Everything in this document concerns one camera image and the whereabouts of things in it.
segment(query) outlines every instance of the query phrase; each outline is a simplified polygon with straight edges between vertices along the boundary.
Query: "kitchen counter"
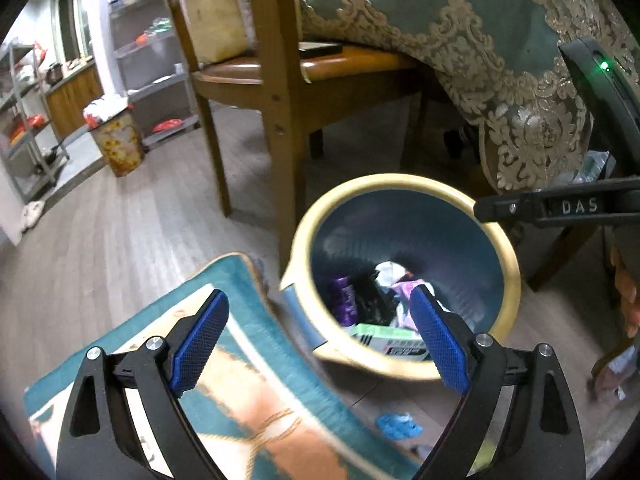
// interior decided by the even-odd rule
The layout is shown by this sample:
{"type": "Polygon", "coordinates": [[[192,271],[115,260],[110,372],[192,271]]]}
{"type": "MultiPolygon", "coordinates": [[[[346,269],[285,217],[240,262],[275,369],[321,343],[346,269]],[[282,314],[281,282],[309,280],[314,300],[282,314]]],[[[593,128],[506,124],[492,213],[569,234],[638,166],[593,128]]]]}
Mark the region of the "kitchen counter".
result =
{"type": "Polygon", "coordinates": [[[49,90],[47,90],[46,95],[49,95],[53,92],[55,92],[56,90],[58,90],[62,85],[68,83],[69,81],[71,81],[73,78],[77,77],[78,75],[80,75],[82,72],[84,72],[85,70],[95,67],[95,59],[92,59],[91,61],[89,61],[88,63],[81,65],[79,67],[76,67],[74,70],[72,70],[71,72],[68,72],[60,81],[58,81],[55,85],[53,85],[51,88],[49,88],[49,90]]]}
{"type": "Polygon", "coordinates": [[[84,126],[82,111],[102,94],[94,60],[73,70],[47,91],[51,121],[62,139],[84,126]]]}

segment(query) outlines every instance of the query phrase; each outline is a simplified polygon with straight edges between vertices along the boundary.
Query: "teal rug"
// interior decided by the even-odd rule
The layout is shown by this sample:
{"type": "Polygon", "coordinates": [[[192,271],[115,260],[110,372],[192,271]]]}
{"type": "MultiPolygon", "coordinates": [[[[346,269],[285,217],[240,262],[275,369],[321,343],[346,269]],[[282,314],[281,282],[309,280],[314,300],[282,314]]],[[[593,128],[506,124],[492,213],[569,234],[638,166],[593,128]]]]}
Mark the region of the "teal rug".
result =
{"type": "MultiPolygon", "coordinates": [[[[220,256],[202,272],[71,356],[24,394],[34,437],[52,473],[72,381],[90,346],[135,349],[194,314],[213,288],[229,322],[196,388],[180,404],[229,480],[409,479],[419,464],[369,431],[297,354],[268,311],[259,276],[244,254],[220,256]]],[[[170,474],[143,416],[127,400],[150,466],[170,474]]]]}

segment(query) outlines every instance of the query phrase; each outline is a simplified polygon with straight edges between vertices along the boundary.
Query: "metal screw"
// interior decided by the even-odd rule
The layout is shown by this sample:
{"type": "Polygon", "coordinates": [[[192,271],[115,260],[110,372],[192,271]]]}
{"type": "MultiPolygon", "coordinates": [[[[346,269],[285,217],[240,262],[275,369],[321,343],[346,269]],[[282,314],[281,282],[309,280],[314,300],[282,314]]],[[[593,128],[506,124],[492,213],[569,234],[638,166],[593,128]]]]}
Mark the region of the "metal screw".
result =
{"type": "Polygon", "coordinates": [[[476,343],[487,348],[494,344],[494,338],[488,334],[478,334],[476,336],[476,343]]]}
{"type": "Polygon", "coordinates": [[[158,350],[162,346],[162,338],[157,335],[146,340],[146,347],[149,350],[158,350]]]}
{"type": "Polygon", "coordinates": [[[538,352],[540,352],[544,357],[551,357],[554,353],[554,349],[548,344],[542,343],[542,345],[538,347],[538,352]]]}
{"type": "Polygon", "coordinates": [[[101,353],[102,351],[97,346],[94,346],[92,348],[89,348],[89,351],[86,353],[86,356],[88,359],[91,359],[91,361],[93,361],[94,359],[97,359],[98,357],[100,357],[101,353]]]}

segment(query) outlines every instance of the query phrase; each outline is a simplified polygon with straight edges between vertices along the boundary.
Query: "blue trash can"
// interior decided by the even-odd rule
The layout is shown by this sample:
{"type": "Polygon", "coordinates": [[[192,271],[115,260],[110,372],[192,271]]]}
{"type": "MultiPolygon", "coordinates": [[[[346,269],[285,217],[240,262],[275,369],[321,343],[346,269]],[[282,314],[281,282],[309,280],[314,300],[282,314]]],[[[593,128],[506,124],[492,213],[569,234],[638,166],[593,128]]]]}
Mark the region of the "blue trash can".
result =
{"type": "Polygon", "coordinates": [[[392,378],[440,378],[430,360],[393,358],[362,345],[325,306],[332,278],[388,260],[430,282],[476,333],[504,342],[520,303],[518,262],[501,227],[478,223],[473,206],[441,182],[392,173],[357,178],[320,197],[298,226],[280,283],[314,355],[392,378]]]}

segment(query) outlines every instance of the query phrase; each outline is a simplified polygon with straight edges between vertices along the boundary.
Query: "floral lace pattern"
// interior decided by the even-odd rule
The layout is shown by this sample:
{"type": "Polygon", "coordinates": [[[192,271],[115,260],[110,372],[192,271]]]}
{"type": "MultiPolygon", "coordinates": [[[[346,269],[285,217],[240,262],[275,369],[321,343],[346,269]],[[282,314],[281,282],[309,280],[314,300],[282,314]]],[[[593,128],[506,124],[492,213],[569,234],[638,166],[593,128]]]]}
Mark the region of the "floral lace pattern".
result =
{"type": "MultiPolygon", "coordinates": [[[[633,56],[638,44],[610,0],[532,1],[545,7],[558,43],[593,36],[640,90],[633,56]]],[[[325,19],[300,0],[305,35],[403,52],[436,69],[462,115],[478,126],[483,169],[496,189],[542,188],[578,169],[592,121],[562,57],[540,78],[515,73],[466,0],[449,0],[423,34],[391,25],[369,0],[342,3],[336,18],[325,19]],[[487,136],[496,148],[489,158],[487,136]]]]}

